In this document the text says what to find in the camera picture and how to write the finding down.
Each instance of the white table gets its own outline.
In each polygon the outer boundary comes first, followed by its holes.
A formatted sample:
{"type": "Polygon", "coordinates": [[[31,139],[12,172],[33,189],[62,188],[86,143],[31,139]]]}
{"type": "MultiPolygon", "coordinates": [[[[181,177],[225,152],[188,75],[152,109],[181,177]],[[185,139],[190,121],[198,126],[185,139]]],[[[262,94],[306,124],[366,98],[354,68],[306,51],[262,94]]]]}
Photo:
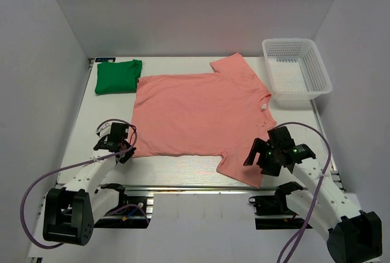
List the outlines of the white table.
{"type": "MultiPolygon", "coordinates": [[[[222,57],[135,57],[142,60],[141,76],[159,74],[196,74],[213,72],[210,62],[222,57]]],[[[133,57],[117,57],[115,62],[131,61],[133,57]]],[[[264,58],[246,57],[250,67],[263,83],[270,88],[264,58]]],[[[83,97],[74,130],[66,148],[61,167],[90,158],[98,137],[96,127],[104,120],[119,118],[130,121],[133,113],[135,93],[97,96],[94,93],[97,80],[97,65],[94,63],[83,97]]],[[[278,124],[298,121],[319,128],[317,116],[310,102],[305,109],[286,110],[271,101],[270,110],[278,124]]],[[[306,143],[317,155],[316,164],[324,164],[326,152],[320,138],[310,130],[296,125],[289,126],[291,136],[297,144],[306,143]]],[[[108,173],[103,183],[121,183],[131,187],[222,187],[247,188],[248,186],[216,172],[221,160],[218,156],[154,156],[130,159],[119,164],[108,173]]],[[[80,169],[71,169],[58,175],[58,184],[69,182],[80,169]]],[[[279,177],[265,176],[262,188],[274,188],[295,180],[283,169],[279,177]]]]}

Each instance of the wall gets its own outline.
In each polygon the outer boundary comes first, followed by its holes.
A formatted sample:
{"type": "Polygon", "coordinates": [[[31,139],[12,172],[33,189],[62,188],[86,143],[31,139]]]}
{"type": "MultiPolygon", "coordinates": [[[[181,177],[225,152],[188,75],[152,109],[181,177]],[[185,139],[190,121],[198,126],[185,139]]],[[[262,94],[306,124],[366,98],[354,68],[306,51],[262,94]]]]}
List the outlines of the wall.
{"type": "Polygon", "coordinates": [[[344,186],[382,219],[390,262],[390,0],[335,0],[314,40],[333,92],[318,100],[344,186]]]}
{"type": "MultiPolygon", "coordinates": [[[[3,262],[24,262],[20,201],[34,179],[60,165],[88,60],[55,0],[0,0],[0,10],[0,253],[3,262]]],[[[30,195],[30,228],[53,185],[42,182],[30,195]]]]}
{"type": "Polygon", "coordinates": [[[313,38],[333,0],[57,0],[89,57],[258,55],[313,38]]]}

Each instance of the folded green shirt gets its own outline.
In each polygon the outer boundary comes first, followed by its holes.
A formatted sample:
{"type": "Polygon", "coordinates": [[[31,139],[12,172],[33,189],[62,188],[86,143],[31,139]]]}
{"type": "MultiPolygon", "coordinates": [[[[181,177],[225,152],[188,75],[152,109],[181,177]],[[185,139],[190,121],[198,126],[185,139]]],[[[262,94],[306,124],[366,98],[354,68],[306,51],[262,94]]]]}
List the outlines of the folded green shirt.
{"type": "Polygon", "coordinates": [[[142,61],[110,63],[97,66],[96,94],[118,94],[136,91],[141,76],[142,61]]]}

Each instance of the pink t-shirt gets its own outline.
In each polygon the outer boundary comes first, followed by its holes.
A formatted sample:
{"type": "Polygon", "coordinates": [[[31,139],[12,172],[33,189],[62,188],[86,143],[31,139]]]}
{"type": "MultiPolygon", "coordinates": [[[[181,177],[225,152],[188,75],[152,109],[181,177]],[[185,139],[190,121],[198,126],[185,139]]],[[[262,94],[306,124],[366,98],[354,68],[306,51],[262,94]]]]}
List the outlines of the pink t-shirt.
{"type": "Polygon", "coordinates": [[[267,140],[267,130],[275,126],[271,95],[240,54],[210,64],[214,73],[139,79],[133,157],[220,155],[217,172],[259,187],[261,169],[243,163],[254,139],[267,140]]]}

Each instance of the basket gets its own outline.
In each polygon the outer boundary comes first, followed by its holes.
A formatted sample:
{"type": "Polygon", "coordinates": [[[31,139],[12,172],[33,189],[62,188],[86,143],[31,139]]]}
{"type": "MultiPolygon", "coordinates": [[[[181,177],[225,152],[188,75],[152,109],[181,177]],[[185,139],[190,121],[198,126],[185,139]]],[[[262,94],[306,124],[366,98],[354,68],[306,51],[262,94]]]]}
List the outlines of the basket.
{"type": "Polygon", "coordinates": [[[332,91],[328,73],[309,39],[269,39],[263,52],[277,101],[312,100],[332,91]]]}

